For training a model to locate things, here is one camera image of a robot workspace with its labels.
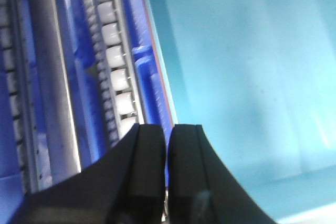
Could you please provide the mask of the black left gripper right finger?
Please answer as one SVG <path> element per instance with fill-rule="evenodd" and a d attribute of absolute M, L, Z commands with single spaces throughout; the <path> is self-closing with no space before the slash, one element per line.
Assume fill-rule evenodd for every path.
<path fill-rule="evenodd" d="M 222 163 L 201 125 L 175 125 L 167 161 L 171 223 L 274 223 Z"/>

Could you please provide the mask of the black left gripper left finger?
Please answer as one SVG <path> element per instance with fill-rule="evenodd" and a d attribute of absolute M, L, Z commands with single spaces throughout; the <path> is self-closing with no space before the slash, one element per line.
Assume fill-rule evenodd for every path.
<path fill-rule="evenodd" d="M 10 223 L 160 223 L 165 158 L 161 126 L 135 124 L 81 173 L 26 197 Z"/>

